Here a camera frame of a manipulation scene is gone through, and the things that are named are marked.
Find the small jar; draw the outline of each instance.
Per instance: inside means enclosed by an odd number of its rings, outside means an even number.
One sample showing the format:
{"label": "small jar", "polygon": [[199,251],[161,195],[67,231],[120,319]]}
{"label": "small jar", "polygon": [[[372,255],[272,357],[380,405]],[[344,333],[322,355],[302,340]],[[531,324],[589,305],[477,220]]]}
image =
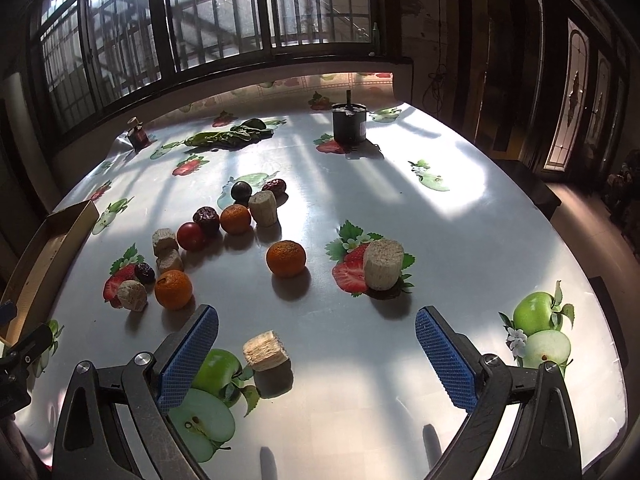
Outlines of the small jar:
{"label": "small jar", "polygon": [[146,136],[142,123],[137,117],[132,117],[127,121],[127,124],[129,125],[127,139],[129,139],[133,149],[138,152],[142,148],[146,148],[149,145],[149,138]]}

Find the cardboard box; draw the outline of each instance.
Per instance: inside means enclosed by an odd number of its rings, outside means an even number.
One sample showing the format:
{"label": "cardboard box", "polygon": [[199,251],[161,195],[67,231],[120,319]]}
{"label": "cardboard box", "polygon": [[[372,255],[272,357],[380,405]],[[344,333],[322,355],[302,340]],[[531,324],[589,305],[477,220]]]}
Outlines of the cardboard box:
{"label": "cardboard box", "polygon": [[71,263],[99,217],[90,200],[53,213],[42,223],[7,283],[2,303],[13,301],[18,315],[0,327],[9,346],[46,322]]}

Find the cherry tomato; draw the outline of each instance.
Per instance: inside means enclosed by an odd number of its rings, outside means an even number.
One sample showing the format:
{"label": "cherry tomato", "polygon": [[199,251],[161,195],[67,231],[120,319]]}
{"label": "cherry tomato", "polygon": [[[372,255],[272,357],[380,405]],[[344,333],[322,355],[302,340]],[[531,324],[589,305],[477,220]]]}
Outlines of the cherry tomato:
{"label": "cherry tomato", "polygon": [[207,243],[201,227],[195,222],[182,224],[176,233],[178,243],[185,251],[199,251]]}

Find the orange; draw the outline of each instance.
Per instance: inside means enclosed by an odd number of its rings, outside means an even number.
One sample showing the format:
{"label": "orange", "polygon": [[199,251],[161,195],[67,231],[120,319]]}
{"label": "orange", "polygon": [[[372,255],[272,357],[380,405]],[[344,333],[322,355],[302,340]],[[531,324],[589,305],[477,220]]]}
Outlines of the orange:
{"label": "orange", "polygon": [[251,227],[251,213],[243,205],[230,205],[220,213],[220,227],[230,235],[241,235]]}
{"label": "orange", "polygon": [[267,251],[267,266],[279,278],[292,278],[303,271],[305,264],[305,250],[291,240],[276,242]]}
{"label": "orange", "polygon": [[181,270],[168,270],[156,281],[156,300],[168,310],[180,310],[189,303],[193,285]]}

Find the printed green apple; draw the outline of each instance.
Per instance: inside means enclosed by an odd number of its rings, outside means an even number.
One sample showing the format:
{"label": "printed green apple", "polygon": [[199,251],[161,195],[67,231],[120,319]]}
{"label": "printed green apple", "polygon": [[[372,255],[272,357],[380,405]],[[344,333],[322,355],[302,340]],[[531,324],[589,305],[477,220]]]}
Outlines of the printed green apple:
{"label": "printed green apple", "polygon": [[554,298],[548,292],[533,292],[522,300],[513,311],[513,326],[521,329],[527,336],[542,330],[562,328],[562,317],[558,314],[558,326],[551,323],[551,307]]}
{"label": "printed green apple", "polygon": [[538,368],[546,361],[564,364],[571,353],[569,338],[558,330],[543,330],[527,338],[522,365]]}
{"label": "printed green apple", "polygon": [[235,355],[222,348],[212,348],[200,366],[191,387],[207,392],[231,407],[240,398],[238,388],[242,387],[242,381],[236,381],[237,388],[229,400],[225,400],[225,389],[240,370],[242,365]]}
{"label": "printed green apple", "polygon": [[180,406],[169,410],[169,420],[200,463],[210,460],[236,432],[236,422],[229,408],[220,399],[193,388]]}

